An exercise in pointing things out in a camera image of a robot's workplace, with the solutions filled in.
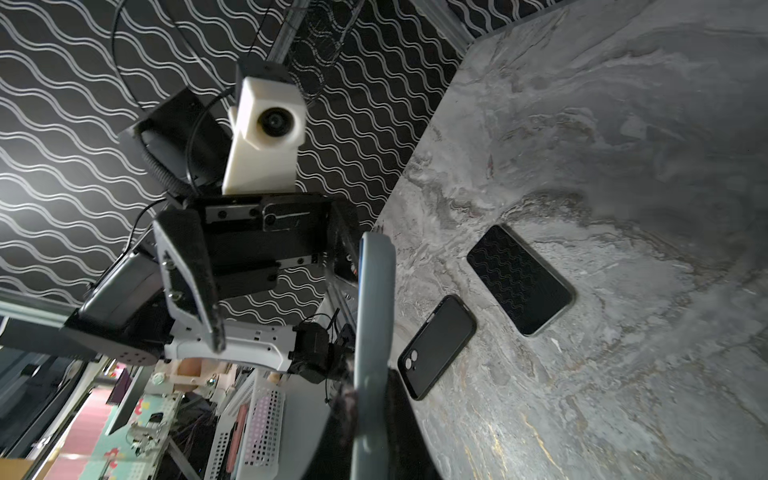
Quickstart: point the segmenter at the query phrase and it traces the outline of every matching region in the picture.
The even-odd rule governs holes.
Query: black phone case
[[[441,315],[443,309],[452,309],[452,315]],[[426,396],[476,330],[475,317],[457,296],[448,295],[440,301],[397,359],[397,368],[412,399]],[[406,359],[413,350],[417,360],[407,369]]]

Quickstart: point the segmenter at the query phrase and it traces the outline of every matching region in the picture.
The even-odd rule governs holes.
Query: gray marble surface
[[[765,478],[768,2],[580,0],[475,45],[379,218],[392,359],[478,331],[414,402],[444,478]],[[520,335],[466,262],[505,223],[575,288]]]

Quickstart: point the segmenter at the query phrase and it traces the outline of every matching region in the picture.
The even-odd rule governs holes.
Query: phone camera lens
[[[259,117],[264,133],[270,137],[282,137],[293,127],[293,116],[284,108],[270,108]]]

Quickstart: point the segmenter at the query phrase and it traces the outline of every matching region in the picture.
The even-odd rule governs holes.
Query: black cable
[[[117,35],[118,33],[118,23],[120,23],[120,13],[123,11],[123,8],[125,8],[126,2],[127,0],[120,0],[117,6],[114,7],[114,15],[112,16],[112,31],[109,37],[109,49],[112,55],[112,68],[114,68],[114,72],[118,74],[120,81],[123,82],[123,86],[125,86],[125,89],[128,91],[128,94],[131,96],[131,100],[133,100],[141,110],[144,110],[144,107],[141,106],[141,104],[139,103],[139,100],[136,99],[136,95],[134,94],[134,91],[131,90],[131,87],[128,86],[128,83],[125,81],[125,78],[123,77],[123,72],[120,71],[120,67],[118,66],[118,57],[114,53],[114,38],[115,38],[115,35]]]
[[[112,264],[103,272],[101,272],[101,275],[96,279],[95,282],[91,284],[91,287],[89,290],[94,289],[103,279],[105,276],[107,276],[108,273],[114,269],[115,265],[119,264],[126,255],[128,255],[128,252],[131,251],[131,244],[133,243],[134,233],[136,233],[136,227],[139,224],[139,220],[141,220],[141,217],[147,213],[149,209],[154,207],[155,205],[159,204],[160,202],[164,202],[168,200],[167,198],[161,198],[160,200],[155,200],[154,202],[151,202],[149,205],[141,209],[141,212],[139,212],[138,217],[136,217],[136,221],[134,221],[134,226],[131,228],[131,233],[128,234],[128,240],[125,242],[125,247],[123,247],[123,251],[120,252],[120,255],[118,255],[118,258],[112,262]]]
[[[139,225],[139,220],[141,220],[141,217],[155,205],[159,204],[160,202],[165,202],[167,200],[168,200],[167,198],[161,198],[160,200],[155,200],[154,202],[151,202],[149,205],[141,209],[141,212],[139,212],[139,216],[136,217],[136,221],[134,221],[134,226],[133,228],[131,228],[131,232],[128,234],[128,240],[125,242],[125,247],[123,248],[123,253],[121,255],[125,255],[131,249],[131,244],[134,242],[134,233],[136,233],[136,228]]]
[[[183,197],[189,197],[194,192],[192,187],[179,179],[179,177],[177,177],[176,174],[174,174],[172,171],[168,170],[168,167],[163,165],[163,163],[160,162],[152,154],[152,152],[149,151],[147,142],[144,141],[144,137],[142,135],[147,129],[148,125],[148,122],[140,122],[134,125],[133,129],[131,130],[131,134],[133,135],[136,142],[138,142],[139,148],[141,149],[141,159],[144,160],[144,163],[147,165],[147,169],[155,178],[155,180],[160,182],[166,188],[166,190],[170,192],[170,194],[177,197],[180,195]]]
[[[234,92],[234,87],[229,87],[226,90],[220,92],[216,97],[214,97],[213,100],[209,101],[203,107],[203,110],[197,114],[197,118],[195,119],[194,124],[192,124],[192,131],[190,132],[190,137],[187,140],[187,147],[184,149],[184,159],[185,163],[187,164],[187,182],[189,183],[190,187],[192,187],[192,191],[198,197],[202,194],[202,192],[200,192],[200,188],[192,178],[192,146],[194,145],[194,138],[197,135],[197,131],[200,130],[200,125],[203,123],[203,119],[205,118],[205,115],[208,113],[208,111],[218,101],[221,101],[224,99],[224,97],[231,95],[232,92]]]
[[[272,0],[270,4],[266,7],[266,10],[264,11],[264,15],[261,17],[261,23],[259,23],[259,28],[256,29],[256,35],[253,36],[253,41],[250,43],[250,47],[248,48],[248,52],[246,52],[245,56],[246,58],[250,55],[250,53],[253,51],[253,47],[256,46],[256,41],[259,39],[259,33],[261,32],[261,28],[264,26],[264,22],[266,22],[266,16],[270,13],[270,10],[272,10],[272,7],[275,5],[275,0]],[[272,42],[272,46],[270,46],[270,51],[267,52],[266,55],[264,55],[264,60],[266,60],[267,57],[270,56],[270,53],[272,52],[272,48],[275,46],[275,42]]]
[[[183,30],[178,25],[178,22],[176,21],[176,18],[170,13],[170,10],[168,10],[168,6],[165,2],[165,0],[162,0],[160,3],[160,8],[163,11],[165,15],[167,15],[168,18],[170,18],[170,23],[174,26],[174,30],[178,32],[178,34],[181,36],[181,41],[184,43],[184,46],[187,47],[187,50],[189,53],[195,57],[197,60],[197,63],[200,65],[200,67],[205,70],[205,73],[208,74],[211,80],[214,81],[216,86],[220,88],[221,90],[224,89],[224,86],[221,84],[218,78],[216,78],[216,75],[208,68],[207,65],[203,62],[203,57],[200,55],[200,53],[197,51],[197,49],[192,45],[192,43],[189,41],[189,38],[187,38],[187,35],[184,33]]]
[[[318,315],[325,315],[325,316],[327,316],[327,317],[328,317],[328,320],[331,320],[331,319],[332,319],[332,318],[331,318],[331,315],[329,315],[329,314],[327,314],[327,313],[318,312],[318,313],[313,313],[312,315],[310,315],[310,316],[308,316],[308,317],[305,317],[305,318],[304,318],[302,321],[300,321],[299,323],[304,323],[304,322],[306,322],[307,320],[309,320],[309,319],[312,319],[312,318],[314,318],[314,317],[316,317],[316,316],[318,316]]]
[[[339,325],[336,323],[338,318],[338,316],[334,315],[333,320],[331,320],[331,323],[333,324],[333,331],[336,332],[336,340],[339,339]]]

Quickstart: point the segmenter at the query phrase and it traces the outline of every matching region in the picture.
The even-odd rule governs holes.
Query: black and white wall
[[[141,109],[111,67],[115,3],[0,0],[0,288],[79,304],[141,208],[161,197],[141,159],[118,148],[118,133]],[[184,85],[205,102],[232,83],[234,60],[262,24],[252,55],[268,55],[290,3],[129,1],[118,63],[142,108]],[[343,12],[355,2],[324,3]],[[289,68],[315,68],[306,52],[297,45]],[[310,106],[297,188],[349,198],[372,227],[458,63],[408,0],[368,0]],[[227,123],[223,109],[214,113]],[[299,268],[274,291],[225,308],[236,318],[295,323],[322,293],[319,271]]]
[[[541,12],[561,0],[446,0],[469,33],[477,38]]]

